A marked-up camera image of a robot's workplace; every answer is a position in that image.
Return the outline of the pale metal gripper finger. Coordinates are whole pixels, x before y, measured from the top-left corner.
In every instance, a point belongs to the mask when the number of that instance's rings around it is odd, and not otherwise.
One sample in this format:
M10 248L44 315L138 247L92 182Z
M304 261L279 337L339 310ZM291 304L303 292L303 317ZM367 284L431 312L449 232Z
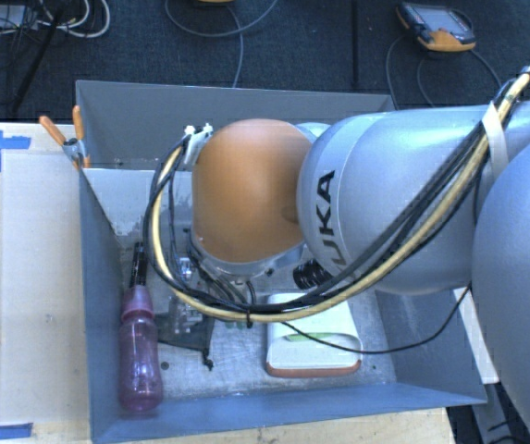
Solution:
M182 308L178 311L177 333L191 334L192 329L202 322L202 314L193 308Z
M183 324L186 320L186 303L176 295L169 299L167 320L170 324Z

